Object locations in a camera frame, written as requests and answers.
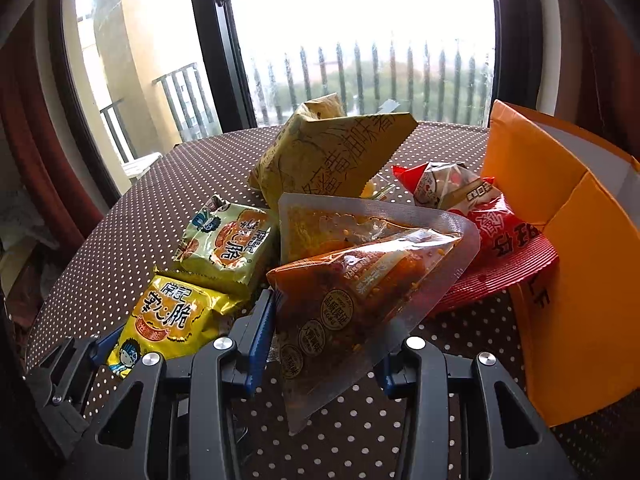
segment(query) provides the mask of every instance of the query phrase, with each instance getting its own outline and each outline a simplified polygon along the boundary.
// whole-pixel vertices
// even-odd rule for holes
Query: chips bag
[[[413,194],[415,205],[465,216],[480,231],[478,256],[434,314],[484,298],[558,260],[553,246],[538,229],[514,215],[492,178],[481,178],[461,164],[444,162],[410,169],[394,166],[393,172]]]
[[[280,221],[283,260],[308,255],[267,273],[280,295],[283,393],[297,432],[418,325],[476,255],[479,235],[469,220],[444,211],[290,193],[280,199]],[[367,232],[379,238],[308,254],[322,246],[316,239],[325,247],[353,244]]]
[[[107,364],[124,378],[149,352],[165,359],[197,352],[228,333],[239,298],[175,280],[154,270],[145,293],[133,308]]]
[[[273,211],[214,195],[187,225],[174,261],[210,288],[247,300],[273,254],[276,226]]]
[[[283,192],[353,196],[415,129],[410,114],[345,117],[337,94],[301,104],[249,175],[277,210]]]

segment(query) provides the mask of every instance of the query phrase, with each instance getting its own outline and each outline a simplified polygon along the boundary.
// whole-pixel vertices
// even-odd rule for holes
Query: orange cardboard box
[[[510,288],[527,395],[550,426],[640,385],[640,164],[606,140],[494,103],[482,176],[559,264]]]

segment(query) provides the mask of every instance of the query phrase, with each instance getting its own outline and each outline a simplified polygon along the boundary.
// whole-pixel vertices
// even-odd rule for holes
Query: sky
[[[232,0],[232,7],[245,65],[253,58],[260,72],[271,61],[284,74],[287,52],[295,77],[301,46],[313,63],[319,46],[335,60],[338,41],[346,62],[356,42],[363,59],[370,59],[374,41],[381,59],[388,59],[394,40],[398,59],[406,59],[411,46],[420,66],[425,40],[436,56],[444,48],[451,59],[459,40],[464,60],[490,54],[493,64],[493,0]]]

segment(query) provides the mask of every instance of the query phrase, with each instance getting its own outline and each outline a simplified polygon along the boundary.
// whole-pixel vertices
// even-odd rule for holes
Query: window frame
[[[95,185],[107,206],[112,208],[120,199],[121,193],[102,159],[86,116],[82,111],[66,52],[62,0],[47,0],[47,21],[53,78],[66,122]]]
[[[499,99],[536,109],[542,78],[542,4],[540,0],[494,0],[494,7],[491,106]]]
[[[200,50],[223,133],[257,128],[229,0],[191,0]]]

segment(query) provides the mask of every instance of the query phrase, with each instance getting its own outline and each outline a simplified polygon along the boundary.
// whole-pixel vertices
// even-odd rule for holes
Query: metal screw
[[[160,360],[160,355],[157,352],[149,352],[142,356],[142,364],[146,366],[153,366]]]
[[[408,337],[405,343],[409,348],[412,348],[414,350],[422,350],[425,346],[427,346],[427,343],[424,339],[415,335]]]
[[[228,337],[219,337],[213,342],[213,346],[218,350],[227,350],[232,347],[233,343],[233,340]]]
[[[495,355],[489,354],[489,352],[480,352],[478,354],[478,360],[484,366],[493,366],[493,365],[495,365]]]

